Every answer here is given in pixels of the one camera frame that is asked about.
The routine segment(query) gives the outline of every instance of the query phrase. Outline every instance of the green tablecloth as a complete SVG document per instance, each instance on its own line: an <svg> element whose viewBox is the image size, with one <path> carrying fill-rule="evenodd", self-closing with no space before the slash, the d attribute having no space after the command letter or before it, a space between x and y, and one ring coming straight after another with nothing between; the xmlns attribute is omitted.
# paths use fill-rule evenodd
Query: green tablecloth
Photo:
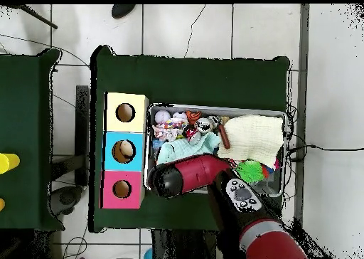
<svg viewBox="0 0 364 259"><path fill-rule="evenodd" d="M143 94L150 102L285 111L286 57L208 60L112 55L100 46L91 57L90 227L217 230L205 194L163 199L147 193L139 210L100 209L103 95Z"/></svg>
<svg viewBox="0 0 364 259"><path fill-rule="evenodd" d="M37 56L0 55L0 152L20 164L0 174L0 228L63 228L48 208L50 181L50 71L59 50Z"/></svg>

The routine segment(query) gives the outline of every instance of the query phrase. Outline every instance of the metal tray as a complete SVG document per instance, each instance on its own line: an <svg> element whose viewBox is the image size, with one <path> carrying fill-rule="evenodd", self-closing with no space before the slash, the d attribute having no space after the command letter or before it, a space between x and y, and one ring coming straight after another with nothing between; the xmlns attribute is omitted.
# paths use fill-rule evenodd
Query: metal tray
<svg viewBox="0 0 364 259"><path fill-rule="evenodd" d="M190 110L191 112L202 112L204 117L209 115L217 116L228 116L231 118L239 117L243 115L261 115L267 117L281 117L283 119L282 131L283 131L283 147L278 152L280 169L276 170L274 173L270 174L268 178L258 183L251 184L250 186L258 194L266 194L270 197L279 197L284 192L284 173L286 166L286 146L287 146L287 130L288 130L288 118L285 112L277 112L271 110L244 110L240 108L228 108L228 107L208 107L208 106L197 106L197 105L178 105L178 104L166 104L166 103L153 103L150 104L147 111L147 122L148 125L146 131L146 154L144 163L144 185L147 189L150 189L146 184L146 179L149 174L149 170L154 166L153 149L151 148L151 141L153 137L153 130L151 128L151 123L153 122L154 115L159 110L168 110L172 115L175 112L185 112ZM201 188L193 191L193 193L207 193L207 189Z"/></svg>

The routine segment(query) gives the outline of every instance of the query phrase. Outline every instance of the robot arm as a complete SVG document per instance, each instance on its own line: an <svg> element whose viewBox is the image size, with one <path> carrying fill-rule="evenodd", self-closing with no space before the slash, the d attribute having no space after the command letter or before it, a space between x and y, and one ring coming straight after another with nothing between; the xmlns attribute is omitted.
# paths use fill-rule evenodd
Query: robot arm
<svg viewBox="0 0 364 259"><path fill-rule="evenodd" d="M208 186L224 259L308 259L260 196L235 176L225 160L203 154L161 164L151 170L148 185L164 197Z"/></svg>
<svg viewBox="0 0 364 259"><path fill-rule="evenodd" d="M241 259L238 251L244 259L308 259L259 195L231 169L220 172L208 192L224 259Z"/></svg>

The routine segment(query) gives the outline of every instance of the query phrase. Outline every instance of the cream cloth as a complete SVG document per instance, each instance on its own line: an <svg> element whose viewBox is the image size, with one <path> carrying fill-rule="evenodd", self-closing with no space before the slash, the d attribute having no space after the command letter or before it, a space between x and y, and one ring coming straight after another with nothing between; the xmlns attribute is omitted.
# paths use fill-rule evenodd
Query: cream cloth
<svg viewBox="0 0 364 259"><path fill-rule="evenodd" d="M230 148L220 143L218 156L235 160L253 159L274 167L283 145L282 118L260 115L235 117L224 125Z"/></svg>

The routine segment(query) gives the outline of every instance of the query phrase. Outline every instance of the shape sorter box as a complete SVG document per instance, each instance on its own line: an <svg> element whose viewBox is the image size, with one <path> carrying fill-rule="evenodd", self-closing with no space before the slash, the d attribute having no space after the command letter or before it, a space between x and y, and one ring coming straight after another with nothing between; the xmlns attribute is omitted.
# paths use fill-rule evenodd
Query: shape sorter box
<svg viewBox="0 0 364 259"><path fill-rule="evenodd" d="M144 198L148 106L149 101L144 95L105 93L100 208L140 208ZM118 150L118 155L122 155L121 141L128 141L132 146L132 158L117 158L115 152ZM129 192L123 193L123 197L115 191L120 182L129 187Z"/></svg>

